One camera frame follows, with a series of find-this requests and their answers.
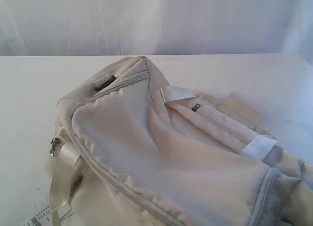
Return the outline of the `beige duffel bag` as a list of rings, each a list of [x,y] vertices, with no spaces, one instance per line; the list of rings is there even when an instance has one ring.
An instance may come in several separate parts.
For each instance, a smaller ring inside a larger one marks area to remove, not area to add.
[[[144,56],[114,62],[57,104],[52,224],[68,205],[87,226],[310,226],[313,167],[261,116],[171,86]]]

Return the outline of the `white barcode paper tag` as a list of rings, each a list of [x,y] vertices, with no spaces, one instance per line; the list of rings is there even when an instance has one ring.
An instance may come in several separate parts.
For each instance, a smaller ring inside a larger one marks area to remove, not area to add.
[[[52,226],[52,216],[48,205],[21,223],[21,226]]]

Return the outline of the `white backdrop curtain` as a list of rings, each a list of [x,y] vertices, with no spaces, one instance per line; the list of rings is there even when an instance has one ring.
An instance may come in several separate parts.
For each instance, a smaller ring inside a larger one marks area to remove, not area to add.
[[[0,0],[3,56],[312,51],[313,0]]]

